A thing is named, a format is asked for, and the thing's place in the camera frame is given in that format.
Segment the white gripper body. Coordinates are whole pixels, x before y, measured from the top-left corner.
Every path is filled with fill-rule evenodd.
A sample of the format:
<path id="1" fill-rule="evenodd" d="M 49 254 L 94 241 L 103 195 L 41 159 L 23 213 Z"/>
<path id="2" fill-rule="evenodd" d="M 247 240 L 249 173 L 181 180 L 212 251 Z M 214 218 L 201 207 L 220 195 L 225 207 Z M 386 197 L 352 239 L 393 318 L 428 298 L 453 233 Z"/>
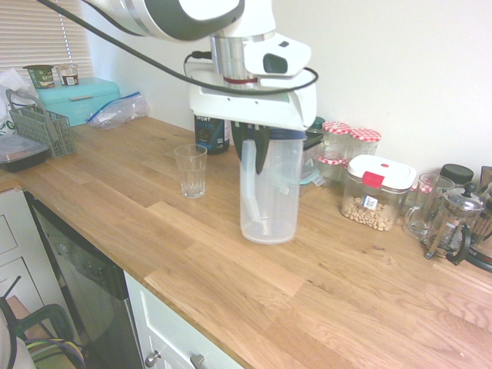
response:
<path id="1" fill-rule="evenodd" d="M 309 71 L 304 70 L 294 77 L 260 77 L 252 91 L 293 88 L 308 83 L 313 78 L 311 76 Z M 191 77 L 212 85 L 225 86 L 222 76 L 210 68 L 195 69 Z M 316 84 L 276 95 L 246 95 L 248 90 L 238 91 L 239 95 L 233 95 L 188 84 L 189 105 L 194 114 L 199 116 L 295 131 L 307 130 L 315 120 Z"/>

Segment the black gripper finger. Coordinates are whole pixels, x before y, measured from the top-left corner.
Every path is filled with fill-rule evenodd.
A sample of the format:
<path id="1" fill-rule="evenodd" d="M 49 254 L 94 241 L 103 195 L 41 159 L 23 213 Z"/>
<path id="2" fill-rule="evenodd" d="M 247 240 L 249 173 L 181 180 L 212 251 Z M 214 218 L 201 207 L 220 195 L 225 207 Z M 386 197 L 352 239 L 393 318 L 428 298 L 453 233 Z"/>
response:
<path id="1" fill-rule="evenodd" d="M 238 157 L 242 160 L 242 148 L 245 141 L 248 140 L 248 123 L 243 122 L 232 122 L 231 132 L 234 140 L 234 146 Z"/>
<path id="2" fill-rule="evenodd" d="M 253 138 L 256 147 L 255 171 L 260 174 L 264 167 L 264 162 L 268 153 L 268 146 L 271 137 L 271 129 L 268 126 L 255 125 Z"/>

